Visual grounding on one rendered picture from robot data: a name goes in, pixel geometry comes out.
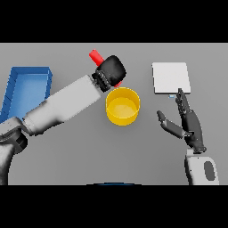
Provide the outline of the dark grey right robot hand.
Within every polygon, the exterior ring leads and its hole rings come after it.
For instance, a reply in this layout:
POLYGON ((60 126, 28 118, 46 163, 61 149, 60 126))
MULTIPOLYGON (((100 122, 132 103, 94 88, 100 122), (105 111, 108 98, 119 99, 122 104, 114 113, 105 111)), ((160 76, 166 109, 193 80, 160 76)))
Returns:
POLYGON ((157 111, 161 127, 171 135, 184 139, 186 144, 193 149, 195 154, 201 154, 207 150, 203 142, 202 128, 199 118, 194 110, 191 109, 187 97, 181 88, 175 97, 177 109, 182 120, 182 125, 178 126, 166 118, 164 113, 157 111))

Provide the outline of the yellow bowl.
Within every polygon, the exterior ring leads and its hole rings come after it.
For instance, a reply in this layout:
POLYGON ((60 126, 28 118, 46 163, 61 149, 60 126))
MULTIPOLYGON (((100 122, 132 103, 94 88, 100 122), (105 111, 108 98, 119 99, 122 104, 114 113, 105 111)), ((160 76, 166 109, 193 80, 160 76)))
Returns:
POLYGON ((117 126, 131 125, 136 120, 140 108, 139 95, 128 87, 112 90, 105 100, 107 118, 117 126))

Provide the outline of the pale square measuring scale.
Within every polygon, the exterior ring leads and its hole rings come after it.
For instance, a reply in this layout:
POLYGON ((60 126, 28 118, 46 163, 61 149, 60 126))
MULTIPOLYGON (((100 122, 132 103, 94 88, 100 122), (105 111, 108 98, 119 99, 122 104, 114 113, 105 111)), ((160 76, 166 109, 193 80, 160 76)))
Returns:
POLYGON ((153 62, 152 76, 155 94, 177 94, 181 88, 185 94, 191 93, 190 79, 185 62, 153 62))

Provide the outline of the blue tray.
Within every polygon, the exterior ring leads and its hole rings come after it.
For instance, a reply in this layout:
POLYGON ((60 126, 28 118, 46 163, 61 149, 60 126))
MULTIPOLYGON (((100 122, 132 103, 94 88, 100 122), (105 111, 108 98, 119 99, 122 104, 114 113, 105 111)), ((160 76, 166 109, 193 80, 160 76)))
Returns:
POLYGON ((12 117, 23 118, 47 99, 52 76, 49 67, 11 67, 0 110, 0 123, 12 117))

